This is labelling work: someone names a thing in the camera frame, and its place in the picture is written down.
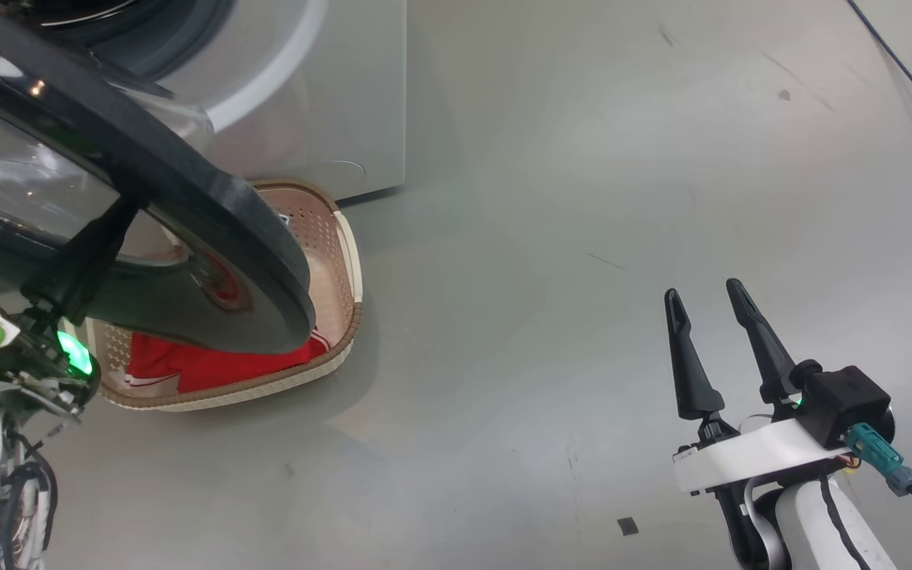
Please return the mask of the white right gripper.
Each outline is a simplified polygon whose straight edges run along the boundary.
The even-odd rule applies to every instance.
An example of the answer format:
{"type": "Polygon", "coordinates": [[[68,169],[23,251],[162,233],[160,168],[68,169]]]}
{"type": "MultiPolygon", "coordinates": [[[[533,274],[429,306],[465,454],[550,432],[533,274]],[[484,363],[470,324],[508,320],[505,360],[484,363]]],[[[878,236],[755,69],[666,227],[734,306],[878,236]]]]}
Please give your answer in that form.
{"type": "MultiPolygon", "coordinates": [[[[799,393],[790,382],[795,361],[745,285],[730,278],[725,289],[735,318],[747,333],[762,378],[759,393],[764,403],[791,401],[799,393]]],[[[741,433],[719,416],[710,416],[724,410],[724,398],[707,378],[691,339],[690,318],[676,289],[665,292],[663,306],[678,416],[702,420],[698,443],[672,458],[674,479],[682,491],[707,491],[848,454],[845,446],[829,450],[818,443],[796,419],[741,433]]]]}

